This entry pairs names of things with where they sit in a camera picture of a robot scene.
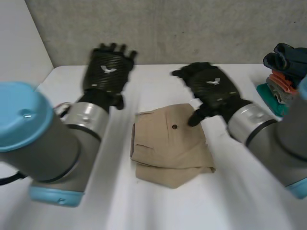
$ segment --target white bird logo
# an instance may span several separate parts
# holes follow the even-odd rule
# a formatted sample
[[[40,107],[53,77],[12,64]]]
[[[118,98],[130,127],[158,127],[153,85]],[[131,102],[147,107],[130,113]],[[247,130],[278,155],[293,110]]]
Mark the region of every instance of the white bird logo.
[[[216,78],[216,79],[214,79],[215,81],[206,81],[206,83],[208,83],[208,84],[212,84],[212,85],[218,85],[218,84],[220,84],[220,78]]]
[[[107,73],[107,74],[116,71],[116,69],[108,69],[106,66],[100,66],[100,67],[101,67],[102,70],[103,70],[105,73]]]

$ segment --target black robotic glove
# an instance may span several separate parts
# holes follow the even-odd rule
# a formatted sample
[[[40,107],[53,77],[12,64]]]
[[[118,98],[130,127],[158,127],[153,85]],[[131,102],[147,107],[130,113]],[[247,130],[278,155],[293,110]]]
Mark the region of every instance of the black robotic glove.
[[[241,107],[251,102],[241,99],[231,80],[218,67],[209,62],[195,62],[172,72],[190,87],[195,98],[203,104],[188,120],[189,126],[196,126],[206,117],[221,115],[225,122]]]
[[[131,51],[125,56],[126,45],[119,48],[117,44],[110,46],[101,44],[91,53],[84,80],[84,93],[97,94],[99,91],[107,93],[108,103],[121,110],[124,108],[124,101],[121,95],[125,84],[128,82],[129,72],[133,69],[136,51]]]

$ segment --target folded clothing stack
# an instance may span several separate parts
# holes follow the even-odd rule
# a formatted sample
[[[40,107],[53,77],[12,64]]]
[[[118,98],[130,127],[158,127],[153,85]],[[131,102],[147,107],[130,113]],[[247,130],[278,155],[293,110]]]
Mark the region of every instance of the folded clothing stack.
[[[187,124],[193,112],[190,104],[176,104],[137,115],[130,153],[137,178],[177,188],[215,171],[201,125]]]
[[[279,43],[274,52],[263,59],[263,64],[272,69],[272,74],[266,79],[266,84],[257,87],[257,91],[275,115],[284,116],[298,85],[307,75],[307,48]]]

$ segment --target white table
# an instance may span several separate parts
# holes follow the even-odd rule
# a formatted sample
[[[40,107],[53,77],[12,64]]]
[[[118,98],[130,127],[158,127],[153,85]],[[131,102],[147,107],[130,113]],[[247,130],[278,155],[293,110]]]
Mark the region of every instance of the white table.
[[[217,167],[169,189],[135,178],[130,162],[131,127],[137,112],[199,102],[169,72],[181,65],[139,65],[125,88],[126,108],[111,110],[104,142],[79,207],[30,201],[30,179],[0,187],[4,230],[294,230],[306,229],[307,200],[296,200],[225,131],[221,118],[202,122]],[[262,65],[220,65],[243,97],[266,107],[253,82],[270,71]],[[84,66],[54,69],[40,85],[53,105],[81,95]],[[15,170],[2,165],[0,176]]]

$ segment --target khaki pants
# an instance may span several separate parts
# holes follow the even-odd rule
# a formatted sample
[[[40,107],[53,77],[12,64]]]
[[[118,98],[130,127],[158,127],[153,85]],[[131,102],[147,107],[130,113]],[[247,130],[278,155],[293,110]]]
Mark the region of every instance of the khaki pants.
[[[201,125],[189,127],[190,104],[138,114],[132,131],[131,159],[136,177],[177,188],[215,166]]]

